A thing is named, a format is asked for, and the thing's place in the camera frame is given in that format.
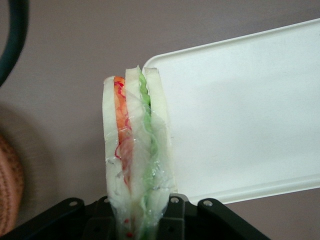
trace plastic wrap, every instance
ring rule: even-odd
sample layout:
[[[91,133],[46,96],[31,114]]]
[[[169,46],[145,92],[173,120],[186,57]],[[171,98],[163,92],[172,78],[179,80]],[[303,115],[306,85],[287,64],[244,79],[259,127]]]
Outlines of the plastic wrap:
[[[138,67],[127,69],[125,80],[112,76],[104,81],[107,194],[118,239],[155,239],[169,195],[176,190],[160,77],[156,69],[147,72],[145,79]],[[156,89],[157,97],[149,89]]]

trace gray wall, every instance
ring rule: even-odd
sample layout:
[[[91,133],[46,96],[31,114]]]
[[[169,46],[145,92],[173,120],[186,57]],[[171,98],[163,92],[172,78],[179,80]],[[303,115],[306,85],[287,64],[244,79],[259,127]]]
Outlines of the gray wall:
[[[0,1],[0,50],[8,32]],[[106,194],[103,80],[152,56],[320,18],[318,0],[31,0],[22,55],[0,89],[0,130],[22,156],[18,223]],[[320,190],[228,206],[272,239],[320,239]]]

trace screw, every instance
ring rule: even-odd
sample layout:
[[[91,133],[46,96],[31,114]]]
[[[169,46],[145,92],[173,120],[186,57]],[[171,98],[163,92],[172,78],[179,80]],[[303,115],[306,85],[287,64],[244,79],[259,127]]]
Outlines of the screw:
[[[69,206],[70,206],[70,207],[73,207],[73,206],[75,206],[75,205],[77,205],[77,204],[78,204],[77,201],[72,201],[72,202],[69,203]]]
[[[211,201],[209,201],[209,200],[205,200],[205,201],[203,202],[203,204],[204,204],[205,206],[207,206],[207,207],[212,207],[212,205],[213,205],[213,203],[212,203]]]
[[[170,201],[171,201],[173,204],[177,204],[177,203],[179,202],[179,198],[177,198],[177,197],[172,197],[172,198],[170,199]]]

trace white container lid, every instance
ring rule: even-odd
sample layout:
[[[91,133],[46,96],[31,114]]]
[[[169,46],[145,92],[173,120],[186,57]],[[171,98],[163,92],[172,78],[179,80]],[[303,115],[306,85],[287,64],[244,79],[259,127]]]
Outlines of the white container lid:
[[[179,193],[224,204],[320,187],[320,19],[152,57]]]

